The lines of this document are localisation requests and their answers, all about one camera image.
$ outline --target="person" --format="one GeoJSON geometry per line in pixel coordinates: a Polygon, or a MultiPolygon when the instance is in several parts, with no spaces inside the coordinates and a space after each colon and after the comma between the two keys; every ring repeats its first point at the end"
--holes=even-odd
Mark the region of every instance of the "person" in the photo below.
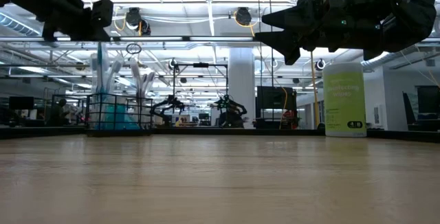
{"type": "Polygon", "coordinates": [[[62,126],[69,123],[66,119],[66,115],[69,114],[69,111],[64,111],[63,108],[66,103],[66,99],[61,99],[60,102],[54,106],[50,112],[50,119],[47,122],[48,126],[62,126]]]}

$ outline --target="desk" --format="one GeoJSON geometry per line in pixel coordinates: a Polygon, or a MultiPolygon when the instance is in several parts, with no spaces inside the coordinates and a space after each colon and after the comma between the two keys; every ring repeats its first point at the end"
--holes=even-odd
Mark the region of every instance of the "desk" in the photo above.
{"type": "Polygon", "coordinates": [[[417,120],[415,124],[408,125],[409,131],[439,131],[440,120],[417,120]]]}

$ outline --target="robotic hand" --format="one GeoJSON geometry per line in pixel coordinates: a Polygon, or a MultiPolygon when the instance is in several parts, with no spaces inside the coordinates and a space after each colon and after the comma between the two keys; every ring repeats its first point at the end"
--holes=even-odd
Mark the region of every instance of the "robotic hand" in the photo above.
{"type": "Polygon", "coordinates": [[[234,100],[229,99],[229,96],[224,96],[216,101],[217,109],[220,110],[219,126],[223,128],[243,128],[245,122],[241,116],[248,113],[246,108],[234,100]]]}
{"type": "Polygon", "coordinates": [[[162,120],[164,121],[164,126],[170,126],[171,120],[168,118],[167,115],[165,115],[165,111],[169,110],[169,109],[176,109],[176,108],[178,108],[180,110],[179,111],[179,115],[180,115],[182,113],[182,111],[185,111],[185,104],[180,102],[179,100],[177,100],[177,98],[175,98],[174,96],[169,95],[166,100],[164,100],[158,104],[153,105],[151,107],[150,114],[161,117],[162,120]],[[160,113],[155,112],[157,107],[160,107],[163,105],[170,105],[170,106],[162,109],[162,111],[160,113]]]}
{"type": "Polygon", "coordinates": [[[298,0],[297,6],[267,14],[262,22],[283,32],[261,32],[256,39],[293,65],[300,48],[363,49],[364,60],[398,52],[427,38],[437,12],[435,0],[298,0]]]}
{"type": "Polygon", "coordinates": [[[104,27],[111,25],[113,3],[100,0],[93,8],[84,8],[81,0],[0,0],[0,7],[12,2],[45,22],[43,38],[55,41],[54,33],[62,32],[73,41],[110,41],[104,27]]]}

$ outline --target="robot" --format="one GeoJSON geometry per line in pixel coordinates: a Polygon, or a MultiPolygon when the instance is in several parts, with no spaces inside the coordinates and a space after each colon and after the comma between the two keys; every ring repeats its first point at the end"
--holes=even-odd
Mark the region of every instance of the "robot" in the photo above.
{"type": "Polygon", "coordinates": [[[262,22],[284,29],[261,32],[256,39],[293,65],[300,48],[363,49],[364,60],[399,52],[432,32],[435,0],[298,0],[297,6],[267,14],[262,22]]]}

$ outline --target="wire basket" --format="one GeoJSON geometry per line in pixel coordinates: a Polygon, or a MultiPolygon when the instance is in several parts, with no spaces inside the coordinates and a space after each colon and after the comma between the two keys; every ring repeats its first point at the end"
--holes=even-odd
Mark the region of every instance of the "wire basket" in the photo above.
{"type": "Polygon", "coordinates": [[[87,96],[86,121],[90,130],[151,130],[153,99],[96,93],[87,96]]]}

